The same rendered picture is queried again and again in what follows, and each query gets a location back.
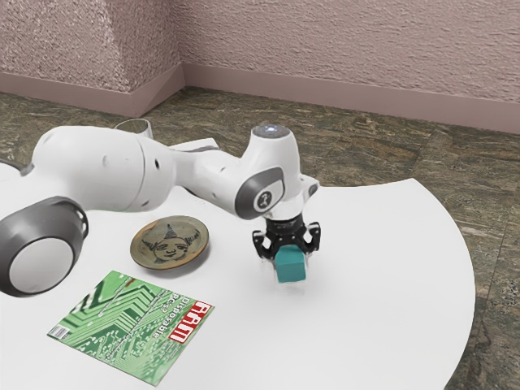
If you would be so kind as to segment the teal block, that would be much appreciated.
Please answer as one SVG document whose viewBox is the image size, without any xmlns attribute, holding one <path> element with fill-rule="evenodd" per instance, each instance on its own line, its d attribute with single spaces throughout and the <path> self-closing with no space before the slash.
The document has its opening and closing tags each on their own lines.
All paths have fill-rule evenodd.
<svg viewBox="0 0 520 390">
<path fill-rule="evenodd" d="M 284 245 L 275 255 L 275 270 L 280 283 L 306 279 L 305 254 L 297 245 Z"/>
</svg>

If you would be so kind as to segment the clear glass cup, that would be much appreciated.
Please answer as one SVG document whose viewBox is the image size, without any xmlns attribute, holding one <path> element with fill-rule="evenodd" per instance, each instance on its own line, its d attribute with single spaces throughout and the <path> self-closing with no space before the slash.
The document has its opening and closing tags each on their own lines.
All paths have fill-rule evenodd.
<svg viewBox="0 0 520 390">
<path fill-rule="evenodd" d="M 128 119 L 114 126 L 114 129 L 137 134 L 138 136 L 153 139 L 152 126 L 147 119 Z"/>
</svg>

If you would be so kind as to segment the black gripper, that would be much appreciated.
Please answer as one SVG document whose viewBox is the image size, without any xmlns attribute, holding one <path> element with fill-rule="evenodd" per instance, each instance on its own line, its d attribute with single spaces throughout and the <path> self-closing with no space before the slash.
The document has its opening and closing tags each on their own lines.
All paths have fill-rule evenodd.
<svg viewBox="0 0 520 390">
<path fill-rule="evenodd" d="M 283 245 L 297 245 L 305 249 L 305 254 L 312 254 L 320 248 L 322 229 L 319 222 L 304 224 L 302 216 L 287 220 L 266 219 L 266 231 L 255 230 L 252 233 L 253 245 L 260 258 L 273 260 L 275 250 Z M 265 247 L 264 241 L 270 244 Z"/>
</svg>

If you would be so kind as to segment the green circuit board magazine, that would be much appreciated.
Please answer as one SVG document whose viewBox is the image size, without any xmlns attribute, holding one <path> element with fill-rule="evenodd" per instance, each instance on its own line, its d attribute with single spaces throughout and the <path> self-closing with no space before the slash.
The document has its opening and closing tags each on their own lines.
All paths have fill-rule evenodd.
<svg viewBox="0 0 520 390">
<path fill-rule="evenodd" d="M 214 307 L 110 271 L 47 335 L 158 385 Z"/>
</svg>

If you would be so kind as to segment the brown plate with face drawing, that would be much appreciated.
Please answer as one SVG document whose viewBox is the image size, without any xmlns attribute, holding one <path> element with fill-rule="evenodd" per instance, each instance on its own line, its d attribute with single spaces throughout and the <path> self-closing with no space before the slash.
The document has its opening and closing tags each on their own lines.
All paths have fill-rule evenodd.
<svg viewBox="0 0 520 390">
<path fill-rule="evenodd" d="M 134 262 L 151 270 L 169 270 L 188 264 L 209 243 L 206 225 L 194 217 L 175 215 L 145 225 L 133 238 Z"/>
</svg>

